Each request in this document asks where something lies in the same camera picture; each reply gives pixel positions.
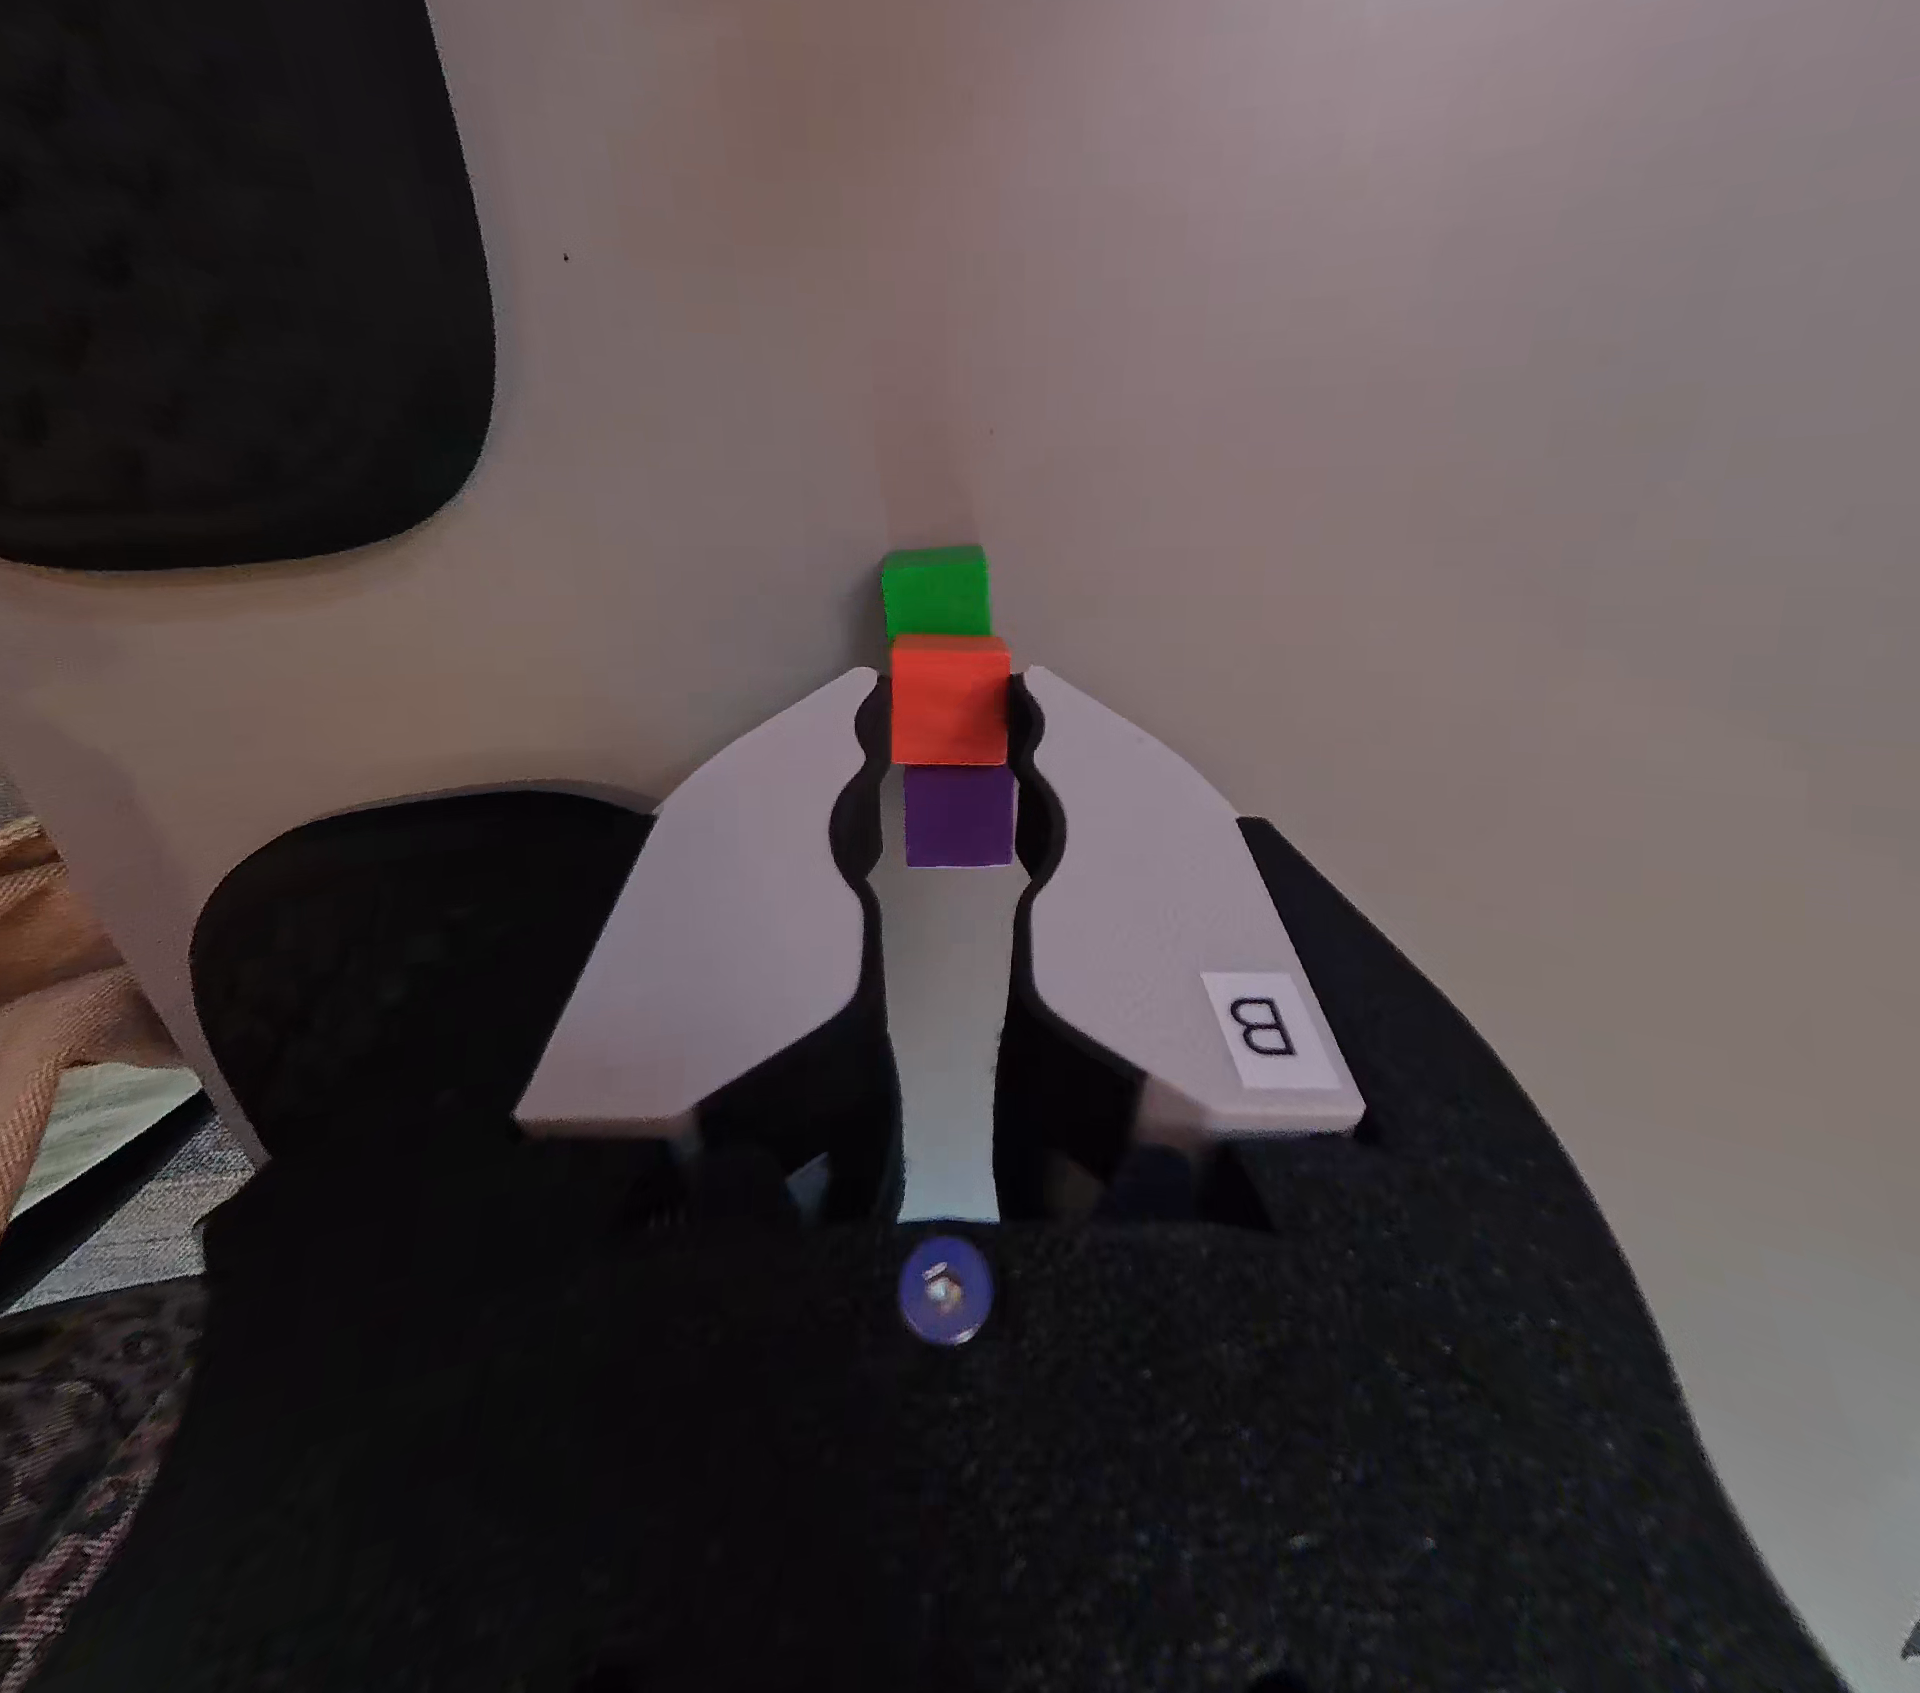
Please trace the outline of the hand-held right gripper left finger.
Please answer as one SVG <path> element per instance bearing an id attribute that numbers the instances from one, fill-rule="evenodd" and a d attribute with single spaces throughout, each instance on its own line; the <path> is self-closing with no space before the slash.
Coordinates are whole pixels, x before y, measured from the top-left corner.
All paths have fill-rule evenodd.
<path id="1" fill-rule="evenodd" d="M 853 1001 L 863 916 L 828 823 L 876 687 L 835 677 L 666 797 L 514 1110 L 524 1131 L 681 1136 Z"/>

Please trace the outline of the leopard print garment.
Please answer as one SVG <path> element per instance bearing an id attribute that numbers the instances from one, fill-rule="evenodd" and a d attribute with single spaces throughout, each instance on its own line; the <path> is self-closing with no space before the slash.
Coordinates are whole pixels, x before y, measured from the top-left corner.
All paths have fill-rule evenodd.
<path id="1" fill-rule="evenodd" d="M 181 1278 L 1 1322 L 1 1687 L 20 1691 L 124 1545 L 208 1316 Z"/>

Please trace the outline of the black quilted chair pad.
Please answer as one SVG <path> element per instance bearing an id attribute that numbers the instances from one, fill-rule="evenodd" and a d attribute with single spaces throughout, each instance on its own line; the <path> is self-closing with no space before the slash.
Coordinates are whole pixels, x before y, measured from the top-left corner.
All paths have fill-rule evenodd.
<path id="1" fill-rule="evenodd" d="M 170 574 L 434 519 L 490 433 L 426 0 L 1 0 L 1 553 Z"/>

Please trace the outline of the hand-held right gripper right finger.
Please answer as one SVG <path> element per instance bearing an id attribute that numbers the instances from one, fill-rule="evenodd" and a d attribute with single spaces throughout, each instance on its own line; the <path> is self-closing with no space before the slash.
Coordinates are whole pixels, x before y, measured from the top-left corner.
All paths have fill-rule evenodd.
<path id="1" fill-rule="evenodd" d="M 1029 886 L 1029 986 L 1135 1084 L 1123 1137 L 1353 1136 L 1361 1091 L 1230 800 L 1057 673 L 1021 680 L 1062 823 Z"/>

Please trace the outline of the red wooden cube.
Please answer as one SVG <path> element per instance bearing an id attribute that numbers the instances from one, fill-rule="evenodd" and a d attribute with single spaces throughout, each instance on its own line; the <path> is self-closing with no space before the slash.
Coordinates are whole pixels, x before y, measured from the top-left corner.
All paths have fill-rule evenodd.
<path id="1" fill-rule="evenodd" d="M 899 769 L 1007 762 L 1012 655 L 995 635 L 904 632 L 890 644 L 890 756 Z"/>

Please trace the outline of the green wooden cube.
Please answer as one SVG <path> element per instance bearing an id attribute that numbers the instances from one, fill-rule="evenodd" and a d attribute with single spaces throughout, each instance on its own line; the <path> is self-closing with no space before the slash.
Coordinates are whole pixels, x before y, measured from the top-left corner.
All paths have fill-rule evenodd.
<path id="1" fill-rule="evenodd" d="M 878 569 L 886 640 L 902 636 L 978 639 L 995 632 L 991 571 L 975 543 L 904 548 Z"/>

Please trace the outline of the purple wooden cube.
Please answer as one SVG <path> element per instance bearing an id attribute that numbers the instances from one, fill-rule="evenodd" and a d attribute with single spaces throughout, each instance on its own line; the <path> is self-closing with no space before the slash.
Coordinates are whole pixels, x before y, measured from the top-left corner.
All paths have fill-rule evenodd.
<path id="1" fill-rule="evenodd" d="M 904 861 L 910 868 L 998 868 L 1014 862 L 1017 781 L 1007 767 L 907 767 L 902 772 Z"/>

